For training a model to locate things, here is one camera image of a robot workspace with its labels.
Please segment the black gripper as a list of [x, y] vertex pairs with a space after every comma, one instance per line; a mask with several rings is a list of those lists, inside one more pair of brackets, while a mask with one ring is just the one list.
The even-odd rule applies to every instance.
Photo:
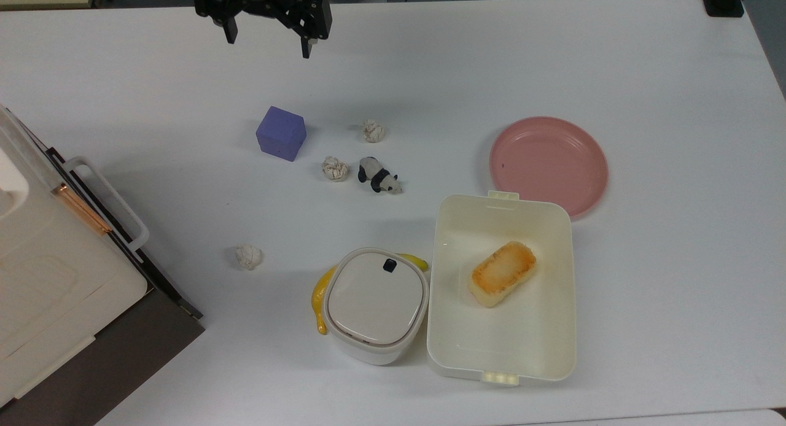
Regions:
[[329, 37], [332, 26], [328, 0], [193, 0], [193, 5], [199, 17], [210, 18], [224, 29], [229, 44], [238, 37], [235, 17], [239, 13], [275, 18], [301, 37], [304, 59], [311, 57], [319, 40]]

